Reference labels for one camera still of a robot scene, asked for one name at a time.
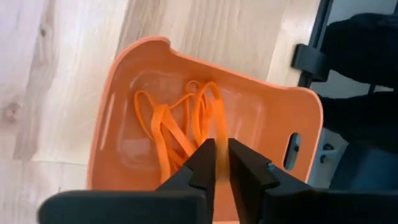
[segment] wood grain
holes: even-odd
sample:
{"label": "wood grain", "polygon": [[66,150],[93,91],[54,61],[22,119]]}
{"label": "wood grain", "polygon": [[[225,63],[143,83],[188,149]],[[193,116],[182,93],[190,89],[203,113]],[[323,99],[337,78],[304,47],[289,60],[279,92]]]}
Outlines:
{"label": "wood grain", "polygon": [[320,0],[0,0],[0,223],[36,223],[45,198],[85,186],[114,57],[164,35],[184,54],[294,86]]}

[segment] orange bin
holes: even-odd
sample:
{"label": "orange bin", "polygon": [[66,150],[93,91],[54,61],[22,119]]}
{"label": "orange bin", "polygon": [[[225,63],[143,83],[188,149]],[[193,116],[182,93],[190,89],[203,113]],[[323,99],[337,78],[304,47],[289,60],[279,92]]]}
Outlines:
{"label": "orange bin", "polygon": [[[158,102],[171,104],[190,80],[217,83],[228,136],[280,168],[290,136],[298,133],[300,149],[287,172],[308,179],[322,126],[322,108],[314,92],[263,83],[179,54],[164,37],[146,37],[123,50],[109,71],[91,148],[88,189],[154,190],[160,185],[157,153],[137,120],[134,93],[144,89]],[[149,105],[142,105],[147,124],[152,113]],[[182,122],[183,111],[173,113]],[[229,185],[217,186],[216,191],[214,221],[237,220]]]}

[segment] black bracket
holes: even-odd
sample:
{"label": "black bracket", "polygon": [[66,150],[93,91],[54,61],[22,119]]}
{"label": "black bracket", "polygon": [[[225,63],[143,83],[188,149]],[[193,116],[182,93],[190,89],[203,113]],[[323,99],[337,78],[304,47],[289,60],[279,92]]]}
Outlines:
{"label": "black bracket", "polygon": [[326,55],[305,44],[296,45],[292,68],[302,70],[305,75],[318,82],[326,82],[330,70]]}

